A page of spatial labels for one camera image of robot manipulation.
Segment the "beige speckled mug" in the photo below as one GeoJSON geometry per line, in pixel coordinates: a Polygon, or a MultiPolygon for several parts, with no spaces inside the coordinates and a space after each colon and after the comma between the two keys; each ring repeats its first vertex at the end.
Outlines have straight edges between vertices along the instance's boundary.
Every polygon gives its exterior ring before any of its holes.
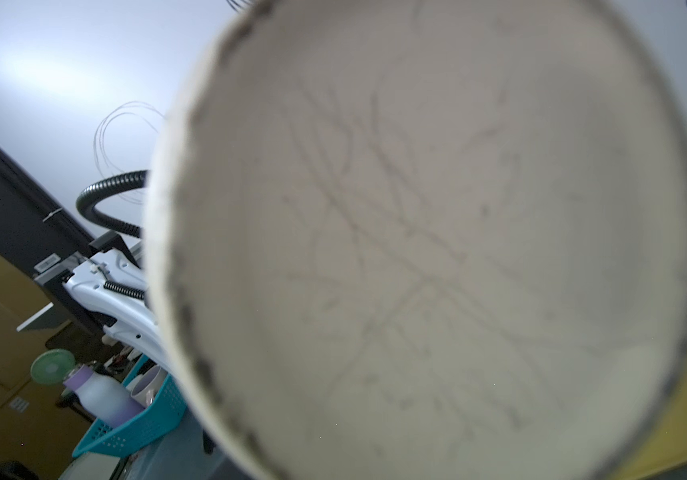
{"type": "Polygon", "coordinates": [[[687,364],[687,126],[606,1],[258,1],[169,112],[143,244],[255,479],[605,479],[687,364]]]}

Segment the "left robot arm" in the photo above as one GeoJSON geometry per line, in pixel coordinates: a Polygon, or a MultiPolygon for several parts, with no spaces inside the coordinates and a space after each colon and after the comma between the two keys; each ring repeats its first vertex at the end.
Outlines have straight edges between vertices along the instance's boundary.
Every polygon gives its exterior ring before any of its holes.
{"type": "Polygon", "coordinates": [[[103,333],[171,373],[160,328],[147,298],[145,273],[120,234],[109,232],[34,277],[79,326],[103,333]]]}

